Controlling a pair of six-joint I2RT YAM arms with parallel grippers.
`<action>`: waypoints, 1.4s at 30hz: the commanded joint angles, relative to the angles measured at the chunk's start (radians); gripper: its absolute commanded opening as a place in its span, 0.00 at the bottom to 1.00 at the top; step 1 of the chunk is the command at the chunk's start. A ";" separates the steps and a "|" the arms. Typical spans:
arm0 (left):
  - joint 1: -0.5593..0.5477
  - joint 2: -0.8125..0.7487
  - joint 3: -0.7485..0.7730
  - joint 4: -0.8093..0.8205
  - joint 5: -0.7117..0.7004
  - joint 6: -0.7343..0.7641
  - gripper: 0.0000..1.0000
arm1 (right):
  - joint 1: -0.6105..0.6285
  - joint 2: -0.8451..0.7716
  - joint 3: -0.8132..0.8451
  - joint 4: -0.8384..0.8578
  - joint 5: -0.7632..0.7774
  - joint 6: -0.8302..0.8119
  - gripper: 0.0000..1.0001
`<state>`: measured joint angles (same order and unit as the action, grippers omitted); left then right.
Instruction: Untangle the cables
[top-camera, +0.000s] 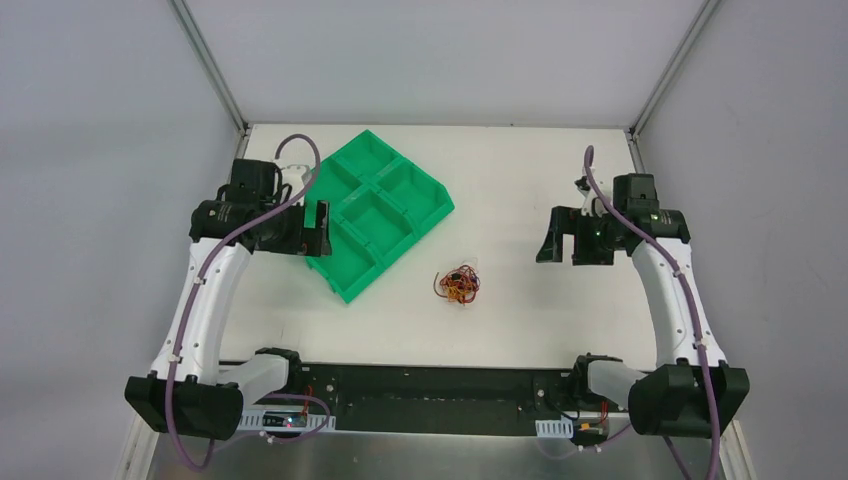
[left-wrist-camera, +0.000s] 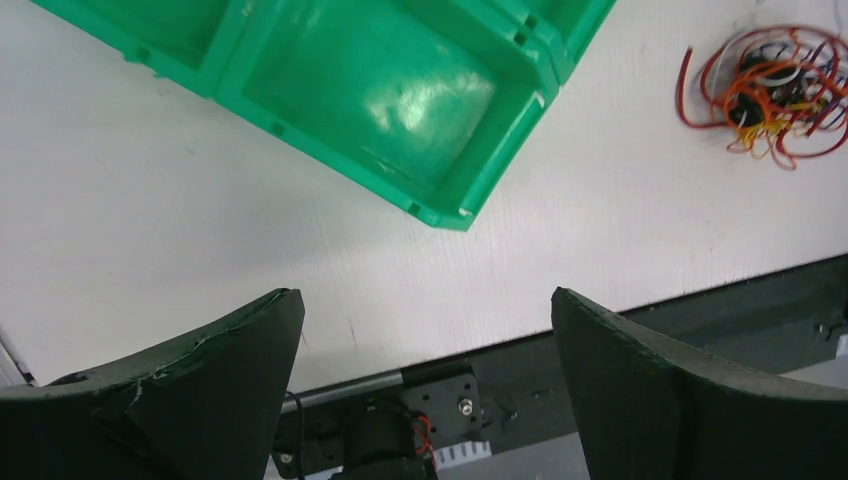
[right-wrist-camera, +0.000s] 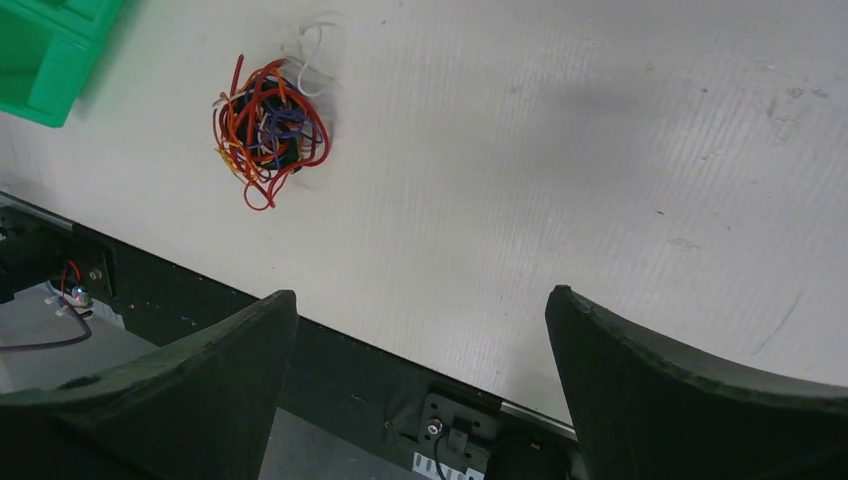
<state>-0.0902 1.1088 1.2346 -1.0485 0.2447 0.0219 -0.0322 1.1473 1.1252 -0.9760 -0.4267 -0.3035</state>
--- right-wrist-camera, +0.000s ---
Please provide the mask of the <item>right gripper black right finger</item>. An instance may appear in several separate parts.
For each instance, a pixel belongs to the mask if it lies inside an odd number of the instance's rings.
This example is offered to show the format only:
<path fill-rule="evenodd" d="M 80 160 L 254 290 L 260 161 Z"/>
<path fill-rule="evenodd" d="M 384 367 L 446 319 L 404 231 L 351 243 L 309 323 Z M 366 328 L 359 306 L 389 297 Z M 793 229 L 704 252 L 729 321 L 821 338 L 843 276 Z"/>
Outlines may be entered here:
<path fill-rule="evenodd" d="M 592 479 L 843 479 L 847 391 L 735 363 L 567 286 L 545 320 Z"/>

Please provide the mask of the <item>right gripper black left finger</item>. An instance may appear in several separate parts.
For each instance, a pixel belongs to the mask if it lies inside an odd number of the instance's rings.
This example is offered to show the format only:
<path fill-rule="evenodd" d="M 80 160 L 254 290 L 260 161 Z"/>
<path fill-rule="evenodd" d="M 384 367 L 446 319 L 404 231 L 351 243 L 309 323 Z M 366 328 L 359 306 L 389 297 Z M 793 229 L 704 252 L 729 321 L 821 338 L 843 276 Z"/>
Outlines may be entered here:
<path fill-rule="evenodd" d="M 297 328 L 280 290 L 130 362 L 3 395 L 2 477 L 256 478 Z"/>

